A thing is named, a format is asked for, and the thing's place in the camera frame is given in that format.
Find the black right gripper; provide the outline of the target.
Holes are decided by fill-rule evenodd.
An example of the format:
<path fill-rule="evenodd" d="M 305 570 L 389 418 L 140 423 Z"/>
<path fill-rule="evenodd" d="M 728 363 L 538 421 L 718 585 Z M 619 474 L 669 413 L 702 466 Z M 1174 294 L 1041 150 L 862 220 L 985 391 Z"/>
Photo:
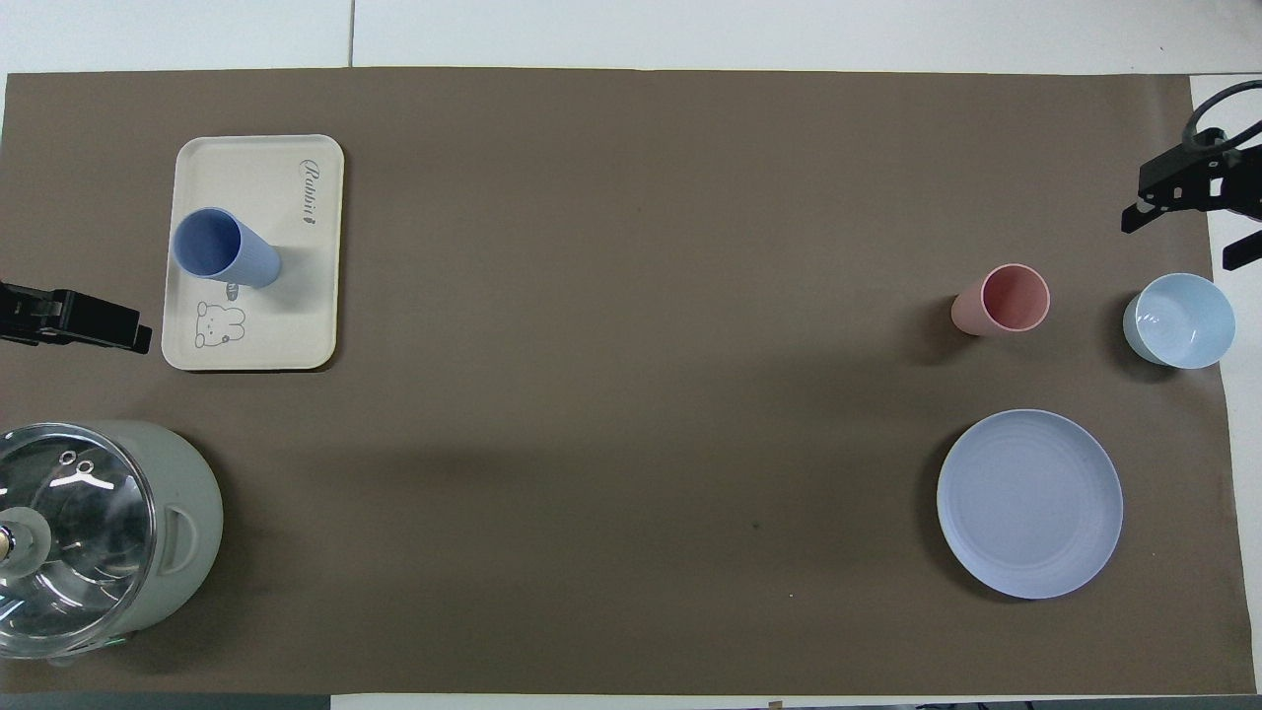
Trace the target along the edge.
<path fill-rule="evenodd" d="M 1212 190 L 1222 178 L 1222 195 Z M 1133 235 L 1159 216 L 1179 211 L 1230 211 L 1261 221 L 1261 145 L 1230 149 L 1223 156 L 1171 148 L 1140 166 L 1140 188 L 1121 214 L 1123 235 Z M 1222 270 L 1235 271 L 1262 259 L 1262 231 L 1227 243 Z"/>

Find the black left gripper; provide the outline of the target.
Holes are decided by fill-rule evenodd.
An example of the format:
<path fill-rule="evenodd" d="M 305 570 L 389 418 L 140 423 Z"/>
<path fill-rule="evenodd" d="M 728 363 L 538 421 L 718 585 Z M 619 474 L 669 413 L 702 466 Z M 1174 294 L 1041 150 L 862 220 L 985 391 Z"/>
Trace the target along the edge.
<path fill-rule="evenodd" d="M 45 332 L 49 323 L 54 330 Z M 144 327 L 141 314 L 117 303 L 100 300 L 72 289 L 40 289 L 1 282 L 1 338 L 40 346 L 40 343 L 91 343 L 149 354 L 153 329 Z"/>

